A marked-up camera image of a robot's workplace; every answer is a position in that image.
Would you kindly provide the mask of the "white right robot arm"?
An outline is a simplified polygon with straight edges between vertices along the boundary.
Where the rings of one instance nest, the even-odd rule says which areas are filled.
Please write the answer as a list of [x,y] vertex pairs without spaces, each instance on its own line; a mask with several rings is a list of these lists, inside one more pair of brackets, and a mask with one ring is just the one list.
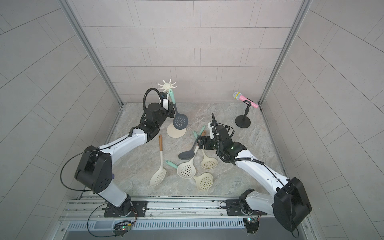
[[200,149],[214,150],[224,163],[231,163],[251,175],[271,195],[272,201],[263,205],[256,191],[248,189],[239,198],[245,214],[255,211],[273,214],[280,225],[291,233],[312,211],[303,183],[296,177],[289,179],[258,160],[243,144],[234,142],[229,126],[209,126],[209,136],[197,136]]

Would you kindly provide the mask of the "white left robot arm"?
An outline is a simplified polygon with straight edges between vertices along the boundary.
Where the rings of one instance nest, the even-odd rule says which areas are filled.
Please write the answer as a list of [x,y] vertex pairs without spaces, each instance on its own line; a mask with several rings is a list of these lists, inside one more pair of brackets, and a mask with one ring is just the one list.
[[112,165],[125,154],[151,141],[159,133],[167,118],[173,118],[173,104],[164,100],[144,108],[140,124],[129,134],[98,148],[87,147],[75,172],[75,179],[104,198],[119,215],[131,212],[131,197],[113,182]]

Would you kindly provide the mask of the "grey skimmer green handle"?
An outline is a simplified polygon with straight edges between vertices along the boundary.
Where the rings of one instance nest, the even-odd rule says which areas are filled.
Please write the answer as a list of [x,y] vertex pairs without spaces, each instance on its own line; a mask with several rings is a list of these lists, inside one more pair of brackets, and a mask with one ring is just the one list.
[[178,112],[176,101],[175,101],[175,96],[174,96],[172,89],[169,90],[169,94],[170,94],[170,97],[171,97],[171,100],[174,104],[174,109],[175,109],[175,117],[173,120],[173,125],[177,130],[183,130],[188,126],[188,123],[189,123],[188,117],[185,114],[180,114]]
[[[200,130],[199,134],[196,134],[196,139],[204,132],[205,130],[205,125],[203,125],[202,129]],[[178,158],[182,161],[187,161],[187,160],[190,160],[192,157],[195,156],[195,152],[194,152],[194,148],[197,144],[197,140],[195,140],[192,148],[189,150],[189,151],[186,151],[186,152],[182,152],[178,155]]]

